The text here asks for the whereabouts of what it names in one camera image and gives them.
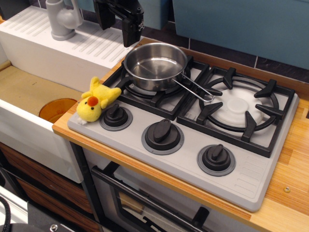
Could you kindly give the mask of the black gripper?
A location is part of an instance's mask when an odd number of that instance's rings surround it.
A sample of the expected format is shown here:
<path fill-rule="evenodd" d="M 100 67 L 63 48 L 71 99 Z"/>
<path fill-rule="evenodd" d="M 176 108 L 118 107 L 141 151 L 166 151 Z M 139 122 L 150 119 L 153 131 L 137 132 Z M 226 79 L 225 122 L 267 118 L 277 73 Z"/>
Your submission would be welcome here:
<path fill-rule="evenodd" d="M 105 30 L 122 20 L 124 47 L 140 40 L 144 29 L 144 10 L 137 0 L 94 0 L 94 9 L 100 27 Z"/>

